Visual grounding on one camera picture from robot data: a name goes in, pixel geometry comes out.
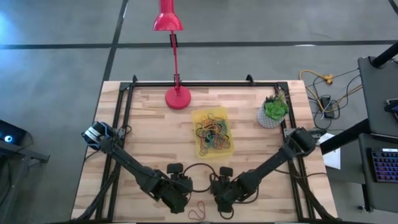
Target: butcher block tabletop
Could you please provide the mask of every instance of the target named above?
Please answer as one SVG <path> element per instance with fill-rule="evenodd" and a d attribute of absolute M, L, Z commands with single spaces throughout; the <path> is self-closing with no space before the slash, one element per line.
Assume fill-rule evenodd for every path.
<path fill-rule="evenodd" d="M 297 127 L 313 128 L 313 119 L 303 81 L 286 81 Z M 104 82 L 95 114 L 95 121 L 112 124 L 120 82 Z M 180 162 L 184 167 L 197 162 L 206 162 L 219 171 L 221 166 L 234 169 L 234 178 L 240 173 L 254 169 L 278 151 L 283 143 L 282 130 L 278 126 L 265 129 L 257 123 L 257 111 L 267 96 L 275 94 L 273 87 L 189 87 L 192 101 L 184 110 L 171 110 L 164 100 L 168 87 L 134 87 L 128 125 L 131 132 L 126 136 L 124 150 L 136 160 L 153 169 L 166 173 L 167 164 Z M 119 126 L 124 116 L 124 101 Z M 228 110 L 234 142 L 232 156 L 200 159 L 195 154 L 195 137 L 191 112 L 212 107 Z M 86 156 L 94 150 L 88 149 Z M 85 161 L 80 184 L 72 211 L 72 218 L 79 217 L 98 193 L 103 176 L 106 155 L 96 153 Z M 326 172 L 319 148 L 304 159 L 307 174 Z M 288 171 L 287 163 L 279 170 Z M 195 190 L 209 186 L 211 170 L 195 166 L 187 172 L 193 180 Z M 308 178 L 311 191 L 333 216 L 337 217 L 335 203 L 326 175 Z M 108 191 L 104 216 L 108 211 Z M 307 207 L 300 190 L 304 215 Z M 234 217 L 224 220 L 217 212 L 213 196 L 209 192 L 192 193 L 184 213 L 172 214 L 162 201 L 155 202 L 137 185 L 134 176 L 122 167 L 118 195 L 114 209 L 114 222 L 197 222 L 188 217 L 190 210 L 199 215 L 197 203 L 205 204 L 206 217 L 203 222 L 293 222 L 297 221 L 292 184 L 289 175 L 272 172 L 259 186 L 258 199 L 250 204 L 234 204 Z"/>

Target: gray floor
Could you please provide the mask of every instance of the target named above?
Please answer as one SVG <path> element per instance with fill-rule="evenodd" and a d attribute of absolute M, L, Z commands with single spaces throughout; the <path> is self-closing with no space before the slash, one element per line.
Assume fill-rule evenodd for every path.
<path fill-rule="evenodd" d="M 398 17 L 388 1 L 176 0 L 185 31 L 180 42 L 318 41 L 398 39 Z M 109 44 L 122 0 L 0 1 L 0 44 Z M 120 43 L 168 42 L 151 30 L 157 1 L 130 0 Z M 388 45 L 323 47 L 180 48 L 184 80 L 298 79 L 311 69 L 338 75 L 357 68 L 358 57 L 378 55 Z M 50 162 L 32 168 L 11 223 L 68 220 L 78 187 L 85 146 L 80 133 L 93 119 L 109 49 L 0 50 L 0 119 L 33 134 L 37 152 Z M 118 49 L 110 80 L 170 80 L 170 49 Z M 339 98 L 358 72 L 319 84 L 320 95 Z M 311 84 L 314 76 L 305 75 Z M 350 96 L 332 129 L 366 118 L 361 91 Z M 330 176 L 339 217 L 396 223 L 398 215 L 359 213 L 361 187 Z"/>

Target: keyboard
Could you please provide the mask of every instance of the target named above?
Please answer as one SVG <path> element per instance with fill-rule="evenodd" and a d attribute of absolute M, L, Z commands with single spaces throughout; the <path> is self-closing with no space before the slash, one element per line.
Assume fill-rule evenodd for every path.
<path fill-rule="evenodd" d="M 371 149 L 374 180 L 398 183 L 398 149 Z"/>

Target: red desk lamp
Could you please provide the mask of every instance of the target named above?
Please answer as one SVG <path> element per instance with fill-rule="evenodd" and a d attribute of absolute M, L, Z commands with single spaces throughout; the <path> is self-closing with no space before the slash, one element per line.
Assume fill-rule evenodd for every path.
<path fill-rule="evenodd" d="M 182 23 L 178 16 L 174 13 L 174 0 L 159 0 L 159 15 L 154 22 L 155 31 L 171 31 L 171 42 L 174 53 L 175 86 L 167 90 L 166 103 L 175 110 L 186 108 L 191 102 L 191 93 L 187 88 L 180 85 L 180 74 L 178 74 L 177 65 L 177 40 L 174 34 L 175 30 L 183 30 Z"/>

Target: power adapter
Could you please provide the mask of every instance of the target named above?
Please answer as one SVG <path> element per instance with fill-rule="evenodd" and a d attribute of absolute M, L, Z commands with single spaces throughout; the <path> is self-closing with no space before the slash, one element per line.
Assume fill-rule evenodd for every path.
<path fill-rule="evenodd" d="M 335 118 L 335 112 L 333 111 L 333 106 L 330 103 L 330 97 L 324 96 L 320 98 L 321 105 L 325 109 L 325 111 L 330 111 L 330 112 L 324 112 L 326 118 Z"/>

